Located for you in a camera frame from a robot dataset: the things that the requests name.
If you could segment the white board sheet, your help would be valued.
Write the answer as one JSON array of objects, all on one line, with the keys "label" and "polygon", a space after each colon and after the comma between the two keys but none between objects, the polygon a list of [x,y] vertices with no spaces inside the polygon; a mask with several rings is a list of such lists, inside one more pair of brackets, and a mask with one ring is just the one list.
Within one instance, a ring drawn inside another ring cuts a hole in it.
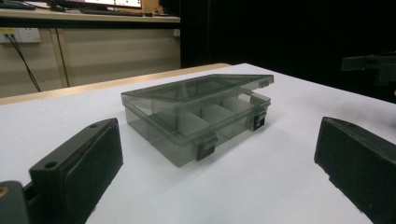
[{"label": "white board sheet", "polygon": [[315,164],[321,120],[355,123],[396,144],[396,105],[276,74],[264,125],[206,159],[174,166],[125,121],[120,96],[251,64],[0,105],[0,182],[27,183],[37,161],[84,127],[120,121],[123,165],[88,224],[371,224]]}]

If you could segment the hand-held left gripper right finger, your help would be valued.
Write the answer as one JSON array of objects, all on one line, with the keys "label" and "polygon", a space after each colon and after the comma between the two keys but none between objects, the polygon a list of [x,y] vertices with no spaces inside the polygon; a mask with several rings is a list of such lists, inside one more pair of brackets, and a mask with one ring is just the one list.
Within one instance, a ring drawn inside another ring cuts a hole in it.
[{"label": "hand-held left gripper right finger", "polygon": [[374,224],[396,224],[396,145],[356,124],[325,117],[314,162]]}]

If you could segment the computer monitor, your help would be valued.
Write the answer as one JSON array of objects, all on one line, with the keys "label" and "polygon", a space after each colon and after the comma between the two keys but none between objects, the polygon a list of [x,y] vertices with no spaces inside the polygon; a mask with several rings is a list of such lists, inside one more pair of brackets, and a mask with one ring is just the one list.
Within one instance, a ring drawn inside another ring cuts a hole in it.
[{"label": "computer monitor", "polygon": [[142,0],[65,0],[66,2],[87,4],[93,6],[106,6],[106,7],[126,7],[141,9]]}]

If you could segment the wooden table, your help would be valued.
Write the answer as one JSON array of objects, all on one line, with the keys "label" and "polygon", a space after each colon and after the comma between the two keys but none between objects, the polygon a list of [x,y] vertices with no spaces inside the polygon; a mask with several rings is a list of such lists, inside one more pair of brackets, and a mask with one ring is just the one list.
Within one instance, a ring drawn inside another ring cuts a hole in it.
[{"label": "wooden table", "polygon": [[209,64],[209,65],[194,66],[194,67],[190,67],[190,68],[177,69],[177,70],[148,74],[148,75],[137,76],[137,77],[127,77],[127,78],[121,78],[121,79],[109,80],[109,81],[104,81],[104,82],[80,85],[80,86],[76,86],[76,87],[69,87],[69,88],[63,88],[63,89],[52,90],[52,91],[42,91],[42,92],[35,92],[35,93],[29,93],[29,94],[23,94],[23,95],[17,95],[17,96],[10,96],[10,97],[5,97],[5,98],[0,98],[0,105],[10,105],[10,104],[28,102],[28,101],[33,101],[33,100],[42,100],[42,99],[47,99],[47,98],[52,98],[52,97],[57,97],[57,96],[66,96],[66,95],[70,95],[70,94],[77,94],[77,93],[87,92],[87,91],[97,91],[97,90],[101,90],[101,89],[108,89],[108,88],[112,88],[112,87],[135,84],[135,83],[139,83],[139,82],[151,81],[151,80],[156,80],[156,79],[161,79],[161,78],[183,76],[183,75],[187,75],[190,73],[204,72],[207,70],[218,69],[218,68],[223,68],[223,67],[228,67],[228,66],[229,65],[227,63],[213,63],[213,64]]}]

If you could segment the grey transparent compartment box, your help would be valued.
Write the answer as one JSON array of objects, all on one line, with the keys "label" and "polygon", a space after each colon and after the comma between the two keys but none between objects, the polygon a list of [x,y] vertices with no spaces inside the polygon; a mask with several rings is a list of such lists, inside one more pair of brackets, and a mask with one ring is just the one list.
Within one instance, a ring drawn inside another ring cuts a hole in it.
[{"label": "grey transparent compartment box", "polygon": [[265,123],[271,99],[255,92],[272,75],[213,74],[121,95],[128,124],[181,167]]}]

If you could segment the beige desk with panels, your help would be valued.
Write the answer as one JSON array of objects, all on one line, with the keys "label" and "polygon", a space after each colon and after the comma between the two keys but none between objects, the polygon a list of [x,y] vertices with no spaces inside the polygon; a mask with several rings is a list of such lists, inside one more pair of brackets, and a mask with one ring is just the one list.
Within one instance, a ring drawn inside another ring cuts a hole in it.
[{"label": "beige desk with panels", "polygon": [[0,98],[180,67],[175,18],[0,9],[0,27],[37,28],[39,43],[0,43]]}]

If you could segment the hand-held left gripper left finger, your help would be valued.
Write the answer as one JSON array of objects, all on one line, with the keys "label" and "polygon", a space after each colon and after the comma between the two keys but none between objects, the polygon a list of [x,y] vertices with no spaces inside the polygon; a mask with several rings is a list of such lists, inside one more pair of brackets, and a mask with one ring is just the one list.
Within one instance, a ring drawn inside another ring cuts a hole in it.
[{"label": "hand-held left gripper left finger", "polygon": [[122,165],[118,121],[87,126],[30,168],[34,223],[85,224]]}]

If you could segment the black keyboard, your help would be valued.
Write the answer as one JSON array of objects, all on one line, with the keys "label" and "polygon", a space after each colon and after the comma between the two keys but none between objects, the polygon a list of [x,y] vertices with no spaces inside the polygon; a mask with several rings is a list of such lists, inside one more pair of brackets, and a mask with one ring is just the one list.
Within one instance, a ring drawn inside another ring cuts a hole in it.
[{"label": "black keyboard", "polygon": [[137,13],[129,11],[117,11],[99,8],[80,8],[80,13],[94,15],[112,15],[112,16],[131,16],[131,17],[153,17],[152,13]]}]

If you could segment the white wall socket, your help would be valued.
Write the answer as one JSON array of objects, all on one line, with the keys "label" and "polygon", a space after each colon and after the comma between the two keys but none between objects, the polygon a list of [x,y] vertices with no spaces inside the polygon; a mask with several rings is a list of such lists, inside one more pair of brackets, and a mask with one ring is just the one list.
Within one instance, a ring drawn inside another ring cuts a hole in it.
[{"label": "white wall socket", "polygon": [[41,41],[37,28],[0,27],[0,43],[9,43],[7,35],[14,36],[18,43],[39,43]]}]

